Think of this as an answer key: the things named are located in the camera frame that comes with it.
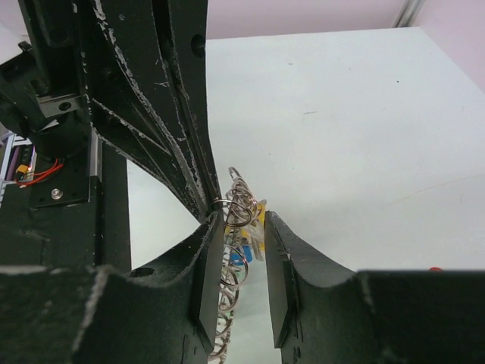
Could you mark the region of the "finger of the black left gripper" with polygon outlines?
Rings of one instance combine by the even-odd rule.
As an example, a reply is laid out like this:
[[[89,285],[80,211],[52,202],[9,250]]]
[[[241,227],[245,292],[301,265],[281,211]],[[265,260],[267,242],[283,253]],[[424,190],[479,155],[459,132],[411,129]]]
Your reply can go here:
[[[183,114],[183,129],[194,152],[199,180],[209,207],[219,197],[208,132],[206,89],[207,1],[153,1],[162,58]]]

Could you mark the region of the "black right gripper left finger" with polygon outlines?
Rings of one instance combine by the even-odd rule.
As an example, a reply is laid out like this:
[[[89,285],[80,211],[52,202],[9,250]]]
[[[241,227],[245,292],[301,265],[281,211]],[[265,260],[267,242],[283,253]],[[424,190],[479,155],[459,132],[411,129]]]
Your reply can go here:
[[[205,363],[214,349],[224,223],[122,274],[97,268],[1,269],[3,363]]]

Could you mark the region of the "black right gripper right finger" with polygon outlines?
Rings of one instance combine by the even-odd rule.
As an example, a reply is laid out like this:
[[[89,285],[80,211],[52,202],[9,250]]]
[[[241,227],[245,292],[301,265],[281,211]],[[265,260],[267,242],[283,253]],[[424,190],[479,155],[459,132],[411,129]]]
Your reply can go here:
[[[352,271],[264,219],[274,346],[284,363],[482,363],[482,271]]]

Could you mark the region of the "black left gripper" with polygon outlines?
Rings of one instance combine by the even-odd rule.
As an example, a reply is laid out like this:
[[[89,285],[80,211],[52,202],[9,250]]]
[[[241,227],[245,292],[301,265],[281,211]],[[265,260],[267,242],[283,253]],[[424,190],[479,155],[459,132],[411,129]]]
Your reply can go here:
[[[21,1],[29,39],[1,64],[1,123],[22,137],[86,137],[87,110],[107,144],[204,221],[212,207],[161,55],[152,2]]]

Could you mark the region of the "large keyring with many rings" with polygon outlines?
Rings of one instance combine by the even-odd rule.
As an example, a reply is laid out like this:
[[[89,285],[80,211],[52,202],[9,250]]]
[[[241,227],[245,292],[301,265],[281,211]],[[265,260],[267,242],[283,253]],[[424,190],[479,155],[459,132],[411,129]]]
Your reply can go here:
[[[249,278],[249,263],[263,261],[266,201],[258,200],[235,167],[228,168],[232,180],[225,195],[214,201],[224,213],[222,258],[215,343],[209,363],[224,363],[230,344],[235,308],[241,287]]]

